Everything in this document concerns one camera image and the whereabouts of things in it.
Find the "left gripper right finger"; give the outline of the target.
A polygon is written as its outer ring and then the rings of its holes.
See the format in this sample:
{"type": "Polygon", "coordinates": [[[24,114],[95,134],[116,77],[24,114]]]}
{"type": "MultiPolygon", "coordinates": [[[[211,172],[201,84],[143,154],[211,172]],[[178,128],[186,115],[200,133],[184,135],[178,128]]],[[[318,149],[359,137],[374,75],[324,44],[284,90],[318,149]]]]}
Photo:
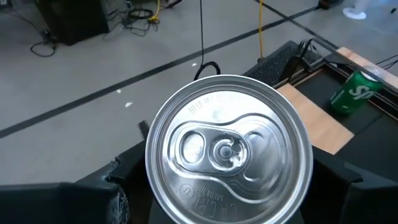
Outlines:
{"type": "Polygon", "coordinates": [[[300,206],[305,223],[397,223],[397,182],[312,150],[312,179],[300,206]]]}

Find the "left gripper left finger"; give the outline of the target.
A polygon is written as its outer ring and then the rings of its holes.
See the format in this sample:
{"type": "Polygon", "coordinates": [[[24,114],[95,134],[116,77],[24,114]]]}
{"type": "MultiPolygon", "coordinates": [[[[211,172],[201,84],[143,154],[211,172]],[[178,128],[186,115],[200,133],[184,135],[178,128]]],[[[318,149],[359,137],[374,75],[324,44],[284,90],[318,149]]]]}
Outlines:
{"type": "Polygon", "coordinates": [[[148,223],[146,141],[76,182],[1,186],[1,223],[148,223]]]}

